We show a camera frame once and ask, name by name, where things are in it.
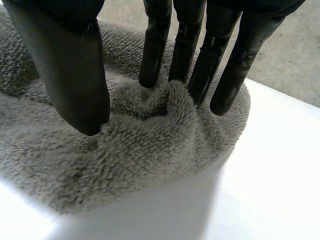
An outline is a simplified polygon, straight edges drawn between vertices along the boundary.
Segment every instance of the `gray floor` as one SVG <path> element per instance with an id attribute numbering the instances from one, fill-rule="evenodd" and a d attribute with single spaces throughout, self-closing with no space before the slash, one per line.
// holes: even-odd
<path id="1" fill-rule="evenodd" d="M 105 0 L 101 18 L 145 29 L 148 23 L 143 0 Z M 178 31 L 173 13 L 170 37 Z M 236 26 L 222 64 L 236 40 Z M 205 34 L 202 28 L 198 47 Z M 262 46 L 248 77 L 254 81 L 320 107 L 320 1 L 307 0 Z"/>

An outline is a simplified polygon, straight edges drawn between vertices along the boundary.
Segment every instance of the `gray towel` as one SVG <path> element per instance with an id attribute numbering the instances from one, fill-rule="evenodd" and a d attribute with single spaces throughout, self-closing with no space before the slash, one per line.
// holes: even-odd
<path id="1" fill-rule="evenodd" d="M 245 86 L 228 114 L 210 112 L 221 74 L 198 109 L 182 83 L 167 82 L 171 39 L 156 87 L 141 87 L 144 32 L 99 24 L 111 115 L 101 133 L 87 137 L 55 112 L 0 7 L 0 176 L 59 213 L 96 208 L 203 170 L 228 157 L 249 115 Z"/>

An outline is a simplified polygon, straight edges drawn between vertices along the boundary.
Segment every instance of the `white table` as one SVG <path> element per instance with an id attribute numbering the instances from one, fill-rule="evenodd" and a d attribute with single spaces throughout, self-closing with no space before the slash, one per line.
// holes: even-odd
<path id="1" fill-rule="evenodd" d="M 319 240 L 320 109 L 251 80 L 247 127 L 219 173 L 76 216 L 0 180 L 0 240 Z"/>

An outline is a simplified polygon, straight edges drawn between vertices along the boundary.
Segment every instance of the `black robotic finger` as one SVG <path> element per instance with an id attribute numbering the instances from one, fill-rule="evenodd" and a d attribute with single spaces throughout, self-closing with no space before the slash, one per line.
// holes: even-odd
<path id="1" fill-rule="evenodd" d="M 68 13 L 58 13 L 60 8 L 55 4 L 62 1 L 53 5 L 48 0 L 3 2 L 57 112 L 81 133 L 97 134 L 110 114 L 102 39 L 95 18 L 99 11 L 88 11 L 93 16 L 73 22 Z M 95 2 L 102 7 L 103 1 Z"/>
<path id="2" fill-rule="evenodd" d="M 186 82 L 197 46 L 206 0 L 173 0 L 179 21 L 169 81 Z"/>
<path id="3" fill-rule="evenodd" d="M 203 101 L 240 15 L 241 11 L 208 0 L 206 34 L 187 86 L 195 104 Z"/>
<path id="4" fill-rule="evenodd" d="M 284 19 L 265 18 L 248 12 L 242 14 L 236 43 L 211 99 L 210 109 L 214 114 L 222 116 L 228 112 L 259 49 Z"/>
<path id="5" fill-rule="evenodd" d="M 139 83 L 145 88 L 152 88 L 158 80 L 166 48 L 172 0 L 143 0 L 143 3 L 148 16 L 148 27 L 145 31 Z"/>

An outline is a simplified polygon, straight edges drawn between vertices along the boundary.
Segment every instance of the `robotic hand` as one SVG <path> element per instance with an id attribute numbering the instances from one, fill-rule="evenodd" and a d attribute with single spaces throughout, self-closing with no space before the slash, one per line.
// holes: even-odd
<path id="1" fill-rule="evenodd" d="M 44 80 L 57 112 L 92 136 L 109 120 L 103 48 L 97 15 L 104 0 L 2 0 Z M 179 30 L 169 81 L 187 82 L 206 6 L 206 35 L 188 91 L 201 104 L 240 17 L 239 34 L 210 103 L 231 107 L 264 41 L 305 0 L 173 0 Z M 171 23 L 172 0 L 143 0 L 148 27 L 139 83 L 155 86 Z"/>

